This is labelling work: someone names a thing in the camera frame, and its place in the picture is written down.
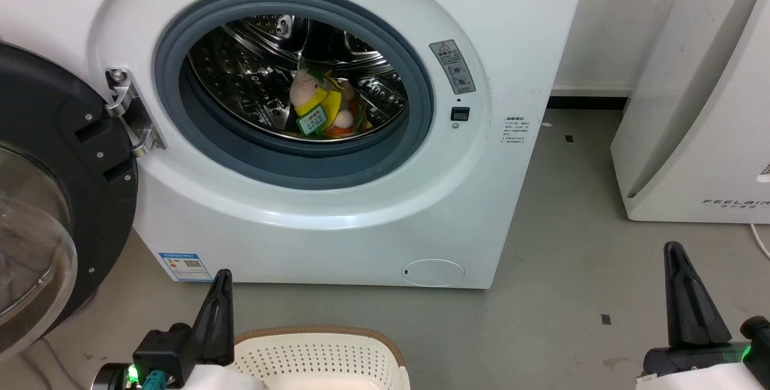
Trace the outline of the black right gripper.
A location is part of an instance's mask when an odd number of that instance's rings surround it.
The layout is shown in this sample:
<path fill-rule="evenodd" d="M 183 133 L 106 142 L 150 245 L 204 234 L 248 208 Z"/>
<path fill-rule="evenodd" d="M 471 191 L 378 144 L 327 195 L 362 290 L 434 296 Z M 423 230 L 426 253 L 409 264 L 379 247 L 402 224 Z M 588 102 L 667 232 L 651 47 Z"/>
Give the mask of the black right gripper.
<path fill-rule="evenodd" d="M 668 343 L 644 355 L 643 376 L 666 376 L 742 362 L 749 344 L 728 344 L 732 334 L 682 244 L 664 245 Z"/>

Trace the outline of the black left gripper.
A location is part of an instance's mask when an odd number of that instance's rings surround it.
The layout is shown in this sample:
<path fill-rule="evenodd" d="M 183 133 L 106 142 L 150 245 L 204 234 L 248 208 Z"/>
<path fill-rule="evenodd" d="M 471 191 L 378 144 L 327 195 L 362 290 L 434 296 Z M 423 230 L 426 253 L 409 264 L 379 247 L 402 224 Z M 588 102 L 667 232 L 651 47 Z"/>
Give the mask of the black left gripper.
<path fill-rule="evenodd" d="M 151 330 L 132 359 L 142 387 L 182 387 L 194 367 L 192 332 L 196 339 L 196 363 L 226 367 L 235 360 L 233 273 L 220 269 L 210 284 L 193 327 L 185 323 L 170 329 Z"/>

